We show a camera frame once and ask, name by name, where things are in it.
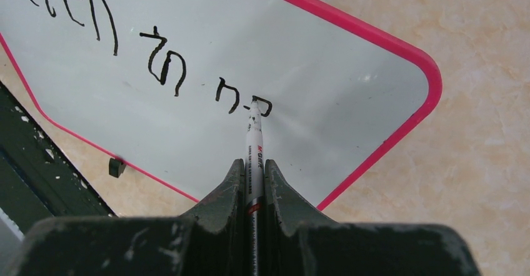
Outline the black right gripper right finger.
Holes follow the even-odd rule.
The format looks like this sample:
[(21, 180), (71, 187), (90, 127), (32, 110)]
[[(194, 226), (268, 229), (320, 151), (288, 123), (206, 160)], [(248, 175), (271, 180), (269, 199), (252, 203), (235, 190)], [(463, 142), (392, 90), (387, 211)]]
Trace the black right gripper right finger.
[(479, 275), (464, 239), (442, 224), (336, 222), (264, 169), (270, 275)]

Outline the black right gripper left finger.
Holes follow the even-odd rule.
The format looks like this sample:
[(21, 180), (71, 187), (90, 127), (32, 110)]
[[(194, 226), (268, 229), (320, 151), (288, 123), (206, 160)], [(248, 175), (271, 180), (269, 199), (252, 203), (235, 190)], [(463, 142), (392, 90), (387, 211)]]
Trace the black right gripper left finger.
[(244, 163), (176, 217), (55, 217), (27, 233), (9, 275), (249, 275)]

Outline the white whiteboard marker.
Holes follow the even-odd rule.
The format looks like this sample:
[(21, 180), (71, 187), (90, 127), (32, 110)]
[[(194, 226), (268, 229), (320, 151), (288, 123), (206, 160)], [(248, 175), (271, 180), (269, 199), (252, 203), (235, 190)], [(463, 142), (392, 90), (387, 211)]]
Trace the white whiteboard marker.
[(251, 275), (261, 275), (260, 254), (262, 232), (259, 224), (263, 221), (260, 210), (264, 197), (263, 132), (261, 111), (256, 97), (249, 106), (249, 121), (246, 134), (247, 158), (246, 176), (246, 213), (249, 227), (249, 270)]

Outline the red framed whiteboard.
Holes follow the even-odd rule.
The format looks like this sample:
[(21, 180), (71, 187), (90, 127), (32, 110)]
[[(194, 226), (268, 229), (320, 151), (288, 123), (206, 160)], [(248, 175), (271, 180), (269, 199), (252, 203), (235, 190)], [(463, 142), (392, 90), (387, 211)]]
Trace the red framed whiteboard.
[(422, 50), (320, 0), (1, 0), (42, 115), (192, 200), (245, 155), (326, 208), (440, 100)]

